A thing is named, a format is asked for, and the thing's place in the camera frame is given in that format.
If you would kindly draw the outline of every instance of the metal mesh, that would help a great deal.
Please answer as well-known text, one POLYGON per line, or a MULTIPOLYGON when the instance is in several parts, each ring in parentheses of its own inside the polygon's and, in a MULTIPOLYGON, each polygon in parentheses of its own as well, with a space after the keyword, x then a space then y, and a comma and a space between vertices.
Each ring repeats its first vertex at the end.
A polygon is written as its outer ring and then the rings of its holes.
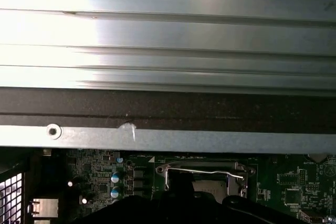
POLYGON ((0 183, 0 223, 22 222, 22 174, 0 183))

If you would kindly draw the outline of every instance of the motherboard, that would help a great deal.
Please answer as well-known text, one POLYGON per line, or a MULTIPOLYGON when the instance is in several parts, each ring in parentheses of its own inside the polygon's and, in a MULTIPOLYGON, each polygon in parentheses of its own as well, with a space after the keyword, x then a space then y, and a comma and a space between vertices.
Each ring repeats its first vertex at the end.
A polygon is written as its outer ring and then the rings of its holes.
POLYGON ((74 218, 130 196, 151 199, 169 186, 165 167, 193 171, 195 190, 221 202, 240 195, 308 223, 336 213, 336 156, 128 153, 68 150, 68 187, 81 182, 74 218), (207 174, 209 170, 220 170, 207 174))

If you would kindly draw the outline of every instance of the screw hole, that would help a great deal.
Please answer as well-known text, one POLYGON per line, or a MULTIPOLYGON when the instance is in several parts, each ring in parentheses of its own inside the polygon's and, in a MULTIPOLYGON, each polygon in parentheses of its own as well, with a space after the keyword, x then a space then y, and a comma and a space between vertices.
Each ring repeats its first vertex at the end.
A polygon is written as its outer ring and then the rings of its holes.
POLYGON ((55 136, 57 134, 57 130, 55 128, 49 129, 49 135, 50 136, 55 136))
POLYGON ((230 200, 230 203, 231 203, 231 204, 237 204, 237 203, 238 203, 238 200, 237 200, 237 199, 231 199, 231 200, 230 200))

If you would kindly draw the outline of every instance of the metal sheet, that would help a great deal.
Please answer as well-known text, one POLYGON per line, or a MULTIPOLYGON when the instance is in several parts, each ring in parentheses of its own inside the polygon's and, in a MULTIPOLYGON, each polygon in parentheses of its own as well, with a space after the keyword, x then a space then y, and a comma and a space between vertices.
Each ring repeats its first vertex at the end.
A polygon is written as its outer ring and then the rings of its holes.
POLYGON ((0 85, 335 95, 336 0, 1 0, 0 85))
POLYGON ((46 127, 0 126, 1 146, 132 151, 334 154, 335 137, 323 134, 63 127, 61 137, 54 140, 48 135, 46 127))
POLYGON ((2 0, 2 9, 333 20, 333 0, 2 0))
POLYGON ((322 56, 18 45, 0 45, 0 51, 6 52, 3 66, 336 75, 336 58, 322 56))
POLYGON ((332 28, 111 20, 15 11, 0 11, 0 26, 6 31, 0 34, 3 44, 329 56, 336 52, 336 29, 332 28))

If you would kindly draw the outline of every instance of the surface mount component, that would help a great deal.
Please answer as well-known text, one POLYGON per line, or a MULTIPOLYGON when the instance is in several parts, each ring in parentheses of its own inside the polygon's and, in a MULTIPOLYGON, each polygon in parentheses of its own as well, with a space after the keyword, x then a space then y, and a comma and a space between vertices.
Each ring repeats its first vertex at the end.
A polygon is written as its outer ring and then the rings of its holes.
POLYGON ((300 220, 303 220, 304 222, 310 223, 310 224, 320 224, 325 223, 324 216, 321 214, 312 211, 312 210, 306 210, 302 209, 299 212, 299 218, 300 220))
POLYGON ((194 190, 211 193, 221 203, 230 195, 246 198, 248 177, 256 171, 238 162, 172 161, 156 168, 165 178, 165 190, 170 188, 171 172, 193 174, 194 190))

